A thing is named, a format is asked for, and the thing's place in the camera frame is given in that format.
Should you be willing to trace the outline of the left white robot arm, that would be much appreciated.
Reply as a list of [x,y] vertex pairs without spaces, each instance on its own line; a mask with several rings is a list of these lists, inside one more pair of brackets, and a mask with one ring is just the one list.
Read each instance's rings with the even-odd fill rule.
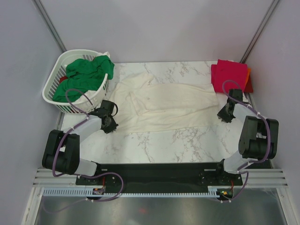
[[106,134],[115,131],[118,124],[113,117],[118,111],[114,102],[103,100],[99,108],[69,129],[52,130],[46,143],[42,166],[52,170],[54,177],[64,174],[82,175],[92,184],[99,184],[103,173],[97,169],[97,163],[81,158],[80,145],[99,130]]

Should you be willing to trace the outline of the cream white t shirt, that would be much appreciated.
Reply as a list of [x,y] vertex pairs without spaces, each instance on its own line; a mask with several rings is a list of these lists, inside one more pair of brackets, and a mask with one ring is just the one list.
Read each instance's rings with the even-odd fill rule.
[[119,133],[146,133],[218,124],[219,101],[211,84],[152,83],[148,73],[120,81],[110,101],[118,106]]

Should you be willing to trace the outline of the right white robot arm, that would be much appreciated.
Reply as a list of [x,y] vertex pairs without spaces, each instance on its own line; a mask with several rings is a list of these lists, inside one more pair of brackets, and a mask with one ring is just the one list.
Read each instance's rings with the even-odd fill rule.
[[277,153],[279,122],[263,117],[242,100],[242,90],[230,89],[226,104],[217,113],[222,122],[230,123],[233,119],[243,122],[238,150],[218,163],[214,177],[222,185],[231,180],[232,174],[239,174],[252,164],[273,159]]

